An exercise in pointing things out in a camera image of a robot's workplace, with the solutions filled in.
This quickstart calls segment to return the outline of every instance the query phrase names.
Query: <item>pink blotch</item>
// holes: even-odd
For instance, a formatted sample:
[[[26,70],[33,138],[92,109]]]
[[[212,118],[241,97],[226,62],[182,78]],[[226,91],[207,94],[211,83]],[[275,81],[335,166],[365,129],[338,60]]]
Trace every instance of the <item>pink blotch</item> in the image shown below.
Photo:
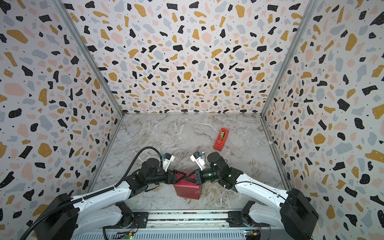
[[[45,42],[44,42],[44,41],[39,41],[39,42],[37,42],[37,44],[38,44],[39,47],[41,47],[41,48],[44,48],[44,47],[45,47]]]
[[[212,36],[211,36],[211,34],[205,32],[205,33],[203,33],[203,35],[201,35],[201,38],[203,39],[203,41],[204,41],[206,44],[210,44],[210,43],[211,43],[211,40],[212,40]]]
[[[19,169],[20,168],[20,164],[18,164],[18,163],[10,163],[9,167],[12,168],[12,169]]]
[[[360,54],[362,48],[364,47],[364,44],[365,44],[365,43],[360,43],[360,44],[358,44],[358,45],[356,46],[356,52],[355,52],[355,55]]]
[[[37,141],[40,141],[40,140],[47,140],[48,139],[48,136],[45,135],[45,134],[39,134],[39,136],[37,137]]]
[[[312,119],[307,119],[305,122],[304,122],[304,126],[315,126],[315,122],[312,120]]]
[[[11,96],[23,96],[25,94],[24,88],[18,83],[6,83],[4,84],[4,91]]]
[[[372,64],[375,64],[375,62],[379,59],[379,56],[376,54],[373,54],[372,57],[369,59],[369,62],[372,62]]]
[[[282,16],[284,13],[285,13],[285,7],[282,7],[280,11],[280,16]]]
[[[28,179],[29,181],[33,180],[32,164],[30,162],[27,162],[24,165],[22,170],[22,177]]]
[[[31,119],[31,120],[33,120],[33,119],[36,118],[36,115],[34,115],[34,114],[27,114],[26,117]]]
[[[312,49],[309,49],[305,52],[305,61],[309,62],[313,57]]]
[[[32,13],[34,16],[36,16],[37,11],[33,8],[28,8],[28,11]]]
[[[16,159],[16,157],[18,156],[18,150],[16,148],[12,148],[11,150],[11,159]]]
[[[356,140],[356,135],[357,135],[356,132],[351,133],[351,135],[349,136],[349,139],[350,139],[351,141],[355,141],[355,140]]]
[[[118,33],[112,33],[111,38],[115,40],[115,42],[122,44],[122,36]]]
[[[208,3],[205,3],[205,12],[208,14],[211,13],[211,10],[208,7]]]
[[[348,67],[352,67],[353,65],[355,65],[355,61],[354,60],[349,60],[348,62],[347,62],[347,66]]]
[[[32,38],[35,38],[35,35],[28,28],[24,27],[24,32]]]
[[[107,13],[110,13],[110,12],[111,12],[111,11],[107,8],[107,6],[103,4],[103,2],[101,2],[101,7],[102,7],[103,10],[106,11]]]

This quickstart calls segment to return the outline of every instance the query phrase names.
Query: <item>side wall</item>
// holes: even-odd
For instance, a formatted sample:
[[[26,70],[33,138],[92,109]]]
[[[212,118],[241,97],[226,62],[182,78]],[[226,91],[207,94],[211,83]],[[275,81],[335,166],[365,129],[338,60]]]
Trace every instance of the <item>side wall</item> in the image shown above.
[[[82,1],[67,10],[125,112],[258,112],[307,0]]]
[[[319,239],[384,239],[380,1],[319,1],[265,119]]]
[[[118,115],[49,1],[1,8],[0,239],[19,239],[57,195],[88,190]]]

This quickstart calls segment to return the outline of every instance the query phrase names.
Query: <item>patterned wall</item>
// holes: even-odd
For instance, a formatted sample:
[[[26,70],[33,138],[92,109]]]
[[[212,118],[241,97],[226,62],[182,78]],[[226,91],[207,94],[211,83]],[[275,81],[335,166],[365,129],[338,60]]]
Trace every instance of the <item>patterned wall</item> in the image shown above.
[[[319,1],[266,120],[320,239],[384,239],[384,4]]]
[[[50,2],[0,0],[0,7],[5,240],[19,239],[57,195],[88,190],[118,116]]]
[[[255,113],[308,1],[64,2],[124,112]]]

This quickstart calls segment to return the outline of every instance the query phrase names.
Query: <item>black blotch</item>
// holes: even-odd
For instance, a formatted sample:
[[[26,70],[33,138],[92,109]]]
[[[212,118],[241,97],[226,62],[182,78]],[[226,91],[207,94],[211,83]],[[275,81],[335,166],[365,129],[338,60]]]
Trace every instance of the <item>black blotch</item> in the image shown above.
[[[341,37],[341,38],[344,38],[345,36],[347,36],[347,34],[348,34],[348,31],[345,30],[345,31],[340,35],[340,37]]]
[[[336,165],[332,168],[334,171],[340,170],[345,168],[345,163],[344,162],[338,162]]]
[[[345,191],[346,193],[348,193],[349,195],[351,195],[352,197],[356,197],[356,196],[358,195],[358,192],[357,192],[357,191],[354,191],[354,190],[350,189],[349,187],[346,187],[346,188],[344,189],[344,191]]]
[[[371,180],[371,177],[368,174],[361,175],[360,183],[361,184],[368,184]]]
[[[277,8],[278,8],[278,6],[276,6],[276,5],[269,5],[268,4],[268,7],[267,7],[267,10],[271,10],[271,11],[277,11]]]
[[[30,191],[24,193],[24,194],[23,194],[23,197],[24,197],[26,200],[28,200],[28,201],[32,201],[32,196],[34,195],[34,193],[35,193],[35,190],[32,189],[32,190],[30,190]]]
[[[369,93],[371,93],[371,91],[373,90],[377,90],[377,87],[376,85],[373,85],[373,86],[370,86],[370,87],[367,87],[367,88],[363,88],[362,89],[362,92],[364,93],[364,95],[368,95]]]
[[[189,5],[189,8],[198,8],[199,2],[194,2]]]
[[[221,30],[220,37],[224,38],[225,37],[225,30]]]
[[[359,20],[363,20],[365,18],[365,15],[367,14],[367,11],[362,11],[359,16]]]
[[[340,138],[340,139],[343,140],[343,141],[345,140],[345,135],[344,135],[344,133],[342,133],[342,132],[338,132],[338,133],[337,133],[337,137]]]
[[[7,186],[14,179],[15,177],[13,176],[13,172],[9,172],[8,175],[4,178],[4,180],[0,183],[0,188]]]
[[[358,129],[364,129],[364,126],[362,124],[362,120],[360,118],[355,118],[355,126],[358,128]]]
[[[269,30],[268,34],[272,35],[273,34],[273,31],[276,29],[276,27],[274,26],[273,28],[271,28],[271,30]]]
[[[347,111],[349,106],[350,106],[349,103],[347,103],[343,99],[339,99],[337,101],[337,104],[339,105],[339,109],[344,110],[344,111]]]
[[[259,52],[264,52],[264,51],[266,51],[266,46],[260,46],[260,47],[257,47],[257,50],[258,50]]]
[[[13,218],[18,218],[18,217],[20,217],[20,216],[22,215],[22,212],[23,212],[23,211],[15,212],[15,213],[13,214]]]
[[[12,110],[8,113],[9,118],[16,118],[22,114],[22,109],[18,108],[16,110]]]
[[[167,8],[177,10],[177,4],[167,3]]]
[[[337,9],[339,9],[339,6],[340,5],[337,5],[334,9],[332,9],[332,12],[337,11]]]

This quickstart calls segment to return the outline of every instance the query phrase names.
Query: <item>speckled pattern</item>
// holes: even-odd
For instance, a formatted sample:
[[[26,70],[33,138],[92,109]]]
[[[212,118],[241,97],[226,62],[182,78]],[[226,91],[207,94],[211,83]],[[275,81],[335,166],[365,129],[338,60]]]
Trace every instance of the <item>speckled pattern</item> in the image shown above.
[[[65,0],[124,112],[258,112],[308,1]]]
[[[265,118],[319,239],[384,239],[383,11],[319,1]]]
[[[0,239],[16,240],[88,190],[118,116],[50,2],[0,7]]]

